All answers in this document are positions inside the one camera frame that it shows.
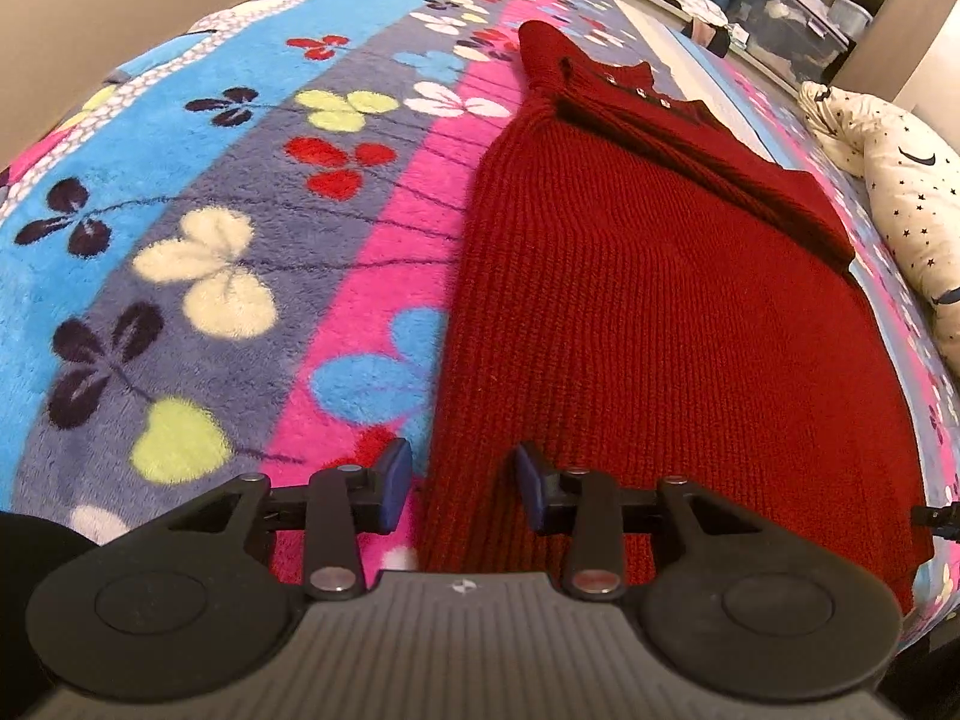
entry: gray ribbed plate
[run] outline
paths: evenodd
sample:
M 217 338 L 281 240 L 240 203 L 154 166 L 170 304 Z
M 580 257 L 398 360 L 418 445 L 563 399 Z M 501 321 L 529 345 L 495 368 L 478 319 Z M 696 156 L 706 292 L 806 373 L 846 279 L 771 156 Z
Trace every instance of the gray ribbed plate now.
M 655 659 L 619 610 L 544 574 L 390 572 L 366 596 L 313 605 L 270 664 L 228 688 L 152 707 L 60 689 L 32 720 L 896 717 L 867 693 L 797 707 L 710 693 Z

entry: floral blanket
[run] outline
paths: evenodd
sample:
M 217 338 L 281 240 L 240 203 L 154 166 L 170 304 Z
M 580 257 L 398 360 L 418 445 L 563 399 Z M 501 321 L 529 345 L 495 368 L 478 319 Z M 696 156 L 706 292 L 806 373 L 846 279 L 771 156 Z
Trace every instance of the floral blanket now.
M 955 499 L 956 394 L 862 188 L 729 66 L 614 0 L 252 0 L 118 68 L 0 173 L 0 508 L 103 542 L 239 473 L 302 484 L 395 436 L 422 477 L 470 179 L 523 98 L 529 19 L 650 62 L 666 94 L 822 178 L 928 498 Z M 371 574 L 415 564 L 415 512 L 413 495 L 367 538 Z M 956 603 L 952 546 L 918 576 L 904 643 Z

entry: ribbed knit fabric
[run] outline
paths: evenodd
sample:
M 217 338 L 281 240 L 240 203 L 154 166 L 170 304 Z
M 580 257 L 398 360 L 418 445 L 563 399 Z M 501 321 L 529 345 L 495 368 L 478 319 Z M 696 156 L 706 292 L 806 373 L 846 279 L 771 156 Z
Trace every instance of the ribbed knit fabric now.
M 666 107 L 648 65 L 600 65 L 540 22 L 520 51 L 529 93 L 467 209 L 421 564 L 559 569 L 565 543 L 527 531 L 506 463 L 532 440 L 622 485 L 688 476 L 865 566 L 907 610 L 931 555 L 909 522 L 913 427 L 813 177 L 704 103 Z M 644 537 L 627 541 L 648 580 Z

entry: plastic storage bin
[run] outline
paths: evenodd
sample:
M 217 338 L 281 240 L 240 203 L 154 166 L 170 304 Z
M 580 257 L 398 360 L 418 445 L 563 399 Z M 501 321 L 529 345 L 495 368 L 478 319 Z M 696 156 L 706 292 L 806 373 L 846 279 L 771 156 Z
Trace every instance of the plastic storage bin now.
M 819 0 L 731 0 L 727 18 L 750 33 L 747 51 L 795 86 L 820 83 L 850 45 Z
M 874 19 L 869 10 L 850 0 L 833 0 L 827 16 L 841 32 L 853 40 L 859 40 L 867 24 Z

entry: cream pillow with stars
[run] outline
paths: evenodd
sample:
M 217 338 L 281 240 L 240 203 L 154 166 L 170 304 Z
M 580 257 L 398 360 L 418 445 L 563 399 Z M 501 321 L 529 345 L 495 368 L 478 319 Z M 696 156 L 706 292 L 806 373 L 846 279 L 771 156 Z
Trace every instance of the cream pillow with stars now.
M 907 282 L 934 310 L 934 340 L 960 375 L 960 156 L 913 114 L 807 82 L 806 124 L 841 170 L 863 177 L 870 215 Z

